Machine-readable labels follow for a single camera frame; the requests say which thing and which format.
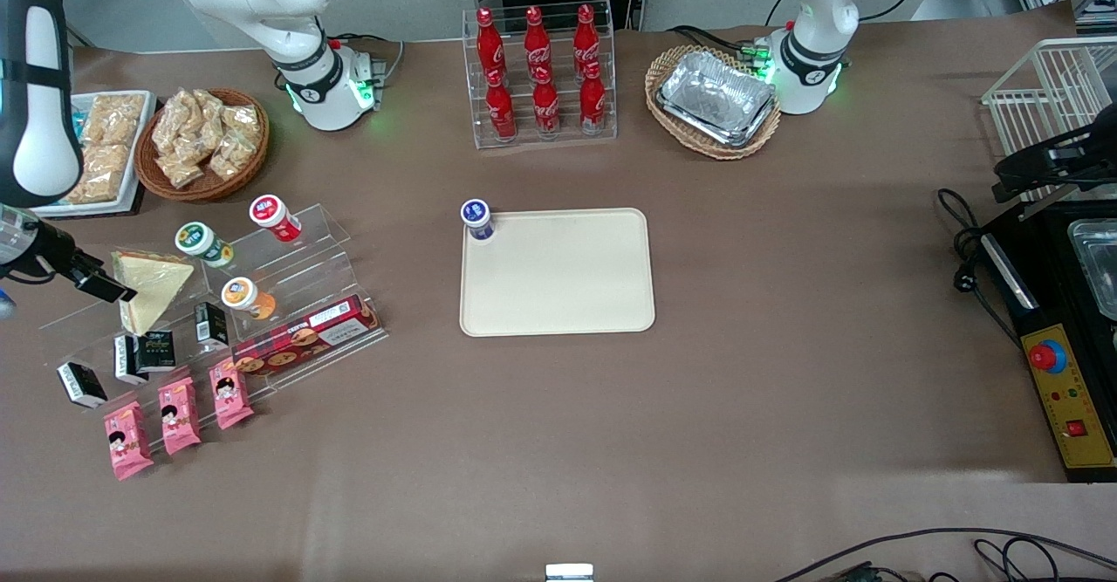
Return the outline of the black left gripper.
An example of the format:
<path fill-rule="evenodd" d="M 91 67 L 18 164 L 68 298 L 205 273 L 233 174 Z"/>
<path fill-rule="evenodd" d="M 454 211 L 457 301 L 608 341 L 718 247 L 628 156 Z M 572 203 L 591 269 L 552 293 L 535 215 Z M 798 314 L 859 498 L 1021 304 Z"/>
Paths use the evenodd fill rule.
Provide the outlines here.
<path fill-rule="evenodd" d="M 1094 191 L 1114 183 L 1114 123 L 1094 122 L 1004 158 L 995 165 L 997 183 L 990 192 L 997 203 L 1005 203 L 1048 183 Z"/>

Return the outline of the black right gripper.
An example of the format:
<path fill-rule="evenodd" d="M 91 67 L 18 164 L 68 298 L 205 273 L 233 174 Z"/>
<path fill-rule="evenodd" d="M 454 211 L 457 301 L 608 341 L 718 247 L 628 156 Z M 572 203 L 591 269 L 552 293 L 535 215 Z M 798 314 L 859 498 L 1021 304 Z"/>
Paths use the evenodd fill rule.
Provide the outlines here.
<path fill-rule="evenodd" d="M 89 259 L 77 247 L 71 235 L 45 221 L 25 225 L 34 239 L 25 252 L 25 275 L 31 278 L 63 277 L 75 284 L 77 292 L 99 300 L 132 300 L 136 290 L 123 286 L 101 268 L 89 268 Z"/>

